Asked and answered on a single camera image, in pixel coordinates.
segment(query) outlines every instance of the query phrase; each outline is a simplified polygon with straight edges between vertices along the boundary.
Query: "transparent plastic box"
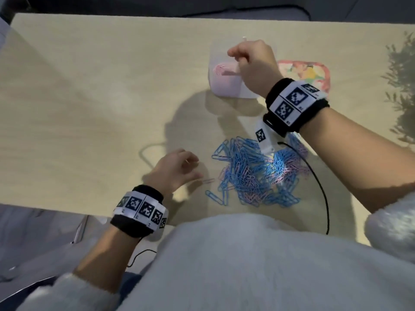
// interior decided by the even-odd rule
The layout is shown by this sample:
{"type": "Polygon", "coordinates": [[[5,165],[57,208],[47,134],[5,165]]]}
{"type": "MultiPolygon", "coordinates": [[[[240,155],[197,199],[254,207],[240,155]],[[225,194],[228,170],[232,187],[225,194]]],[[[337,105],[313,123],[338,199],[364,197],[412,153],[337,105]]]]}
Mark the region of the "transparent plastic box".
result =
{"type": "Polygon", "coordinates": [[[239,75],[238,62],[229,57],[229,48],[245,41],[245,37],[232,37],[217,40],[210,46],[209,85],[211,91],[220,97],[258,98],[251,92],[239,75]]]}

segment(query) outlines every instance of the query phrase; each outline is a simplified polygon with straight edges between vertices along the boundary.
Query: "sweater sleeve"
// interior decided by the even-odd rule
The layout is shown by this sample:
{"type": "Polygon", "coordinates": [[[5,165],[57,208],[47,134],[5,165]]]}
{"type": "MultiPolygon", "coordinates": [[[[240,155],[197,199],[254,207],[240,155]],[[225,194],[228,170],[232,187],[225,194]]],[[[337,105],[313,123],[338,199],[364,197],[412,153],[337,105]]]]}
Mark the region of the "sweater sleeve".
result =
{"type": "Polygon", "coordinates": [[[372,247],[415,263],[415,192],[370,215],[365,234],[372,247]]]}
{"type": "Polygon", "coordinates": [[[74,274],[64,274],[53,286],[37,288],[17,311],[112,311],[119,298],[74,274]]]}

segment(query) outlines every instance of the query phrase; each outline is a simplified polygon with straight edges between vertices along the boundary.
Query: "wooden table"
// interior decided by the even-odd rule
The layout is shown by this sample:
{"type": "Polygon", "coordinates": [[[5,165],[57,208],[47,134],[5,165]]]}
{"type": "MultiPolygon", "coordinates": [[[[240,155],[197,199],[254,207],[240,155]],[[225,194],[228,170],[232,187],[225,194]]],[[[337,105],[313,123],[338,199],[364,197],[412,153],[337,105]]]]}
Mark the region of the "wooden table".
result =
{"type": "MultiPolygon", "coordinates": [[[[331,106],[396,141],[402,112],[385,102],[389,54],[412,25],[18,14],[0,54],[0,202],[110,216],[123,193],[178,147],[195,152],[206,178],[225,138],[248,136],[264,101],[222,100],[209,91],[212,41],[262,38],[278,59],[314,61],[331,73],[331,106]]],[[[314,167],[331,211],[331,235],[367,242],[367,211],[318,157],[314,167]]],[[[205,196],[218,183],[191,185],[169,202],[170,224],[255,212],[324,233],[322,194],[310,177],[300,204],[229,206],[205,196]]]]}

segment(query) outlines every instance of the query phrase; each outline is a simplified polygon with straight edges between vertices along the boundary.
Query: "white fluffy sweater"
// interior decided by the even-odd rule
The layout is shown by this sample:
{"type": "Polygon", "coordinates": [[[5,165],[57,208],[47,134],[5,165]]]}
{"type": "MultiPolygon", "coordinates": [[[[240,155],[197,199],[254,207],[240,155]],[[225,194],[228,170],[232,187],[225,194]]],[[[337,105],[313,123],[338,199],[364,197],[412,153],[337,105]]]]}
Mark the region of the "white fluffy sweater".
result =
{"type": "MultiPolygon", "coordinates": [[[[415,192],[371,215],[365,231],[373,248],[262,215],[182,224],[118,310],[415,310],[415,192]]],[[[117,301],[67,274],[18,311],[114,310],[117,301]]]]}

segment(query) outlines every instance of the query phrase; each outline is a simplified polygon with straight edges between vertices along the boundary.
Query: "black cable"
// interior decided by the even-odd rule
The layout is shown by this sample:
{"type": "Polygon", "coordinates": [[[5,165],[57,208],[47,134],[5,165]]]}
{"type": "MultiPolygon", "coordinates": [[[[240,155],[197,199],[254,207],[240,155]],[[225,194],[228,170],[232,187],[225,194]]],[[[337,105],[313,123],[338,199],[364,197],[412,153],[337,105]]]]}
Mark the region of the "black cable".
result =
{"type": "Polygon", "coordinates": [[[134,261],[135,261],[136,257],[137,257],[137,256],[139,256],[140,254],[142,254],[142,253],[146,252],[146,251],[152,251],[152,252],[154,252],[154,253],[157,253],[156,251],[151,250],[151,249],[147,249],[147,250],[141,251],[139,254],[137,254],[136,256],[134,256],[134,259],[132,260],[131,265],[127,265],[127,267],[132,267],[132,265],[134,264],[134,261]]]}
{"type": "Polygon", "coordinates": [[[307,167],[310,169],[311,173],[313,174],[314,178],[316,179],[316,181],[317,181],[317,183],[318,183],[318,185],[321,189],[321,192],[323,193],[324,202],[326,203],[326,212],[327,212],[327,231],[326,231],[326,235],[328,235],[329,230],[330,230],[329,202],[327,202],[326,193],[324,192],[323,186],[321,185],[317,175],[315,174],[314,170],[311,168],[310,164],[305,160],[305,158],[303,156],[300,155],[300,153],[295,148],[293,148],[291,145],[288,145],[285,142],[277,142],[277,144],[278,145],[285,145],[285,146],[291,148],[303,160],[303,162],[306,163],[307,167]]]}

